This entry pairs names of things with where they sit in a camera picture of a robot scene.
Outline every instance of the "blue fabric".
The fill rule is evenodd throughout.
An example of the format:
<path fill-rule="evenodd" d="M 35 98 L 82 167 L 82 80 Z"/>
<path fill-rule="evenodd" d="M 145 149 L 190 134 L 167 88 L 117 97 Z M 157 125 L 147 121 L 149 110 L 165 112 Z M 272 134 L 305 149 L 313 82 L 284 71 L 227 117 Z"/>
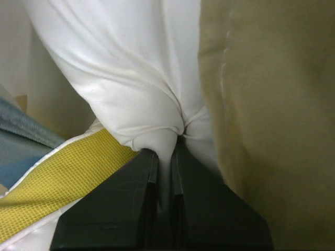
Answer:
<path fill-rule="evenodd" d="M 14 185 L 65 140 L 0 98 L 0 184 Z"/>

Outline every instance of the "yellow mesh fabric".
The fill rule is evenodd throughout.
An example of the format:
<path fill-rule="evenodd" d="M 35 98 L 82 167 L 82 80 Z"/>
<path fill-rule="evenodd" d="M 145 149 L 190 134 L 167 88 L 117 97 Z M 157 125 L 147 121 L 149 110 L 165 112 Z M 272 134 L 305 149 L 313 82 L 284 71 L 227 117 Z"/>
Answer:
<path fill-rule="evenodd" d="M 0 199 L 0 243 L 85 196 L 135 154 L 106 130 L 60 149 Z"/>

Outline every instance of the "khaki cloth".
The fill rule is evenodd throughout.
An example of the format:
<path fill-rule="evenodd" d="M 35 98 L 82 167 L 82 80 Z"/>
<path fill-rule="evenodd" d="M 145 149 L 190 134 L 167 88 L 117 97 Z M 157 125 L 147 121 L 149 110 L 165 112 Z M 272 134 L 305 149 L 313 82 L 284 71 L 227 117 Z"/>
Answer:
<path fill-rule="evenodd" d="M 203 1 L 199 69 L 229 187 L 275 248 L 335 250 L 335 1 Z"/>

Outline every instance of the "white garment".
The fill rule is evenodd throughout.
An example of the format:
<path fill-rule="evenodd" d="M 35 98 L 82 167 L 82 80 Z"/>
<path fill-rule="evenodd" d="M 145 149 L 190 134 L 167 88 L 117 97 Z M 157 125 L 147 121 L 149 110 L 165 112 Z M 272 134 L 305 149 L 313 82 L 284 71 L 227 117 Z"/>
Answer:
<path fill-rule="evenodd" d="M 24 0 L 49 53 L 103 126 L 168 162 L 178 135 L 216 166 L 197 52 L 200 0 Z"/>

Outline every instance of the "pinched white fabric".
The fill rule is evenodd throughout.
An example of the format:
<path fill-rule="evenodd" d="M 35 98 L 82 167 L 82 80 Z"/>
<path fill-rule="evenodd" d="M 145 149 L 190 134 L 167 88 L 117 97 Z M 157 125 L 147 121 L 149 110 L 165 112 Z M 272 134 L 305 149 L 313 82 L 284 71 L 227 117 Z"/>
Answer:
<path fill-rule="evenodd" d="M 121 144 L 168 163 L 183 135 L 216 169 L 198 76 L 200 0 L 24 2 L 58 67 Z"/>

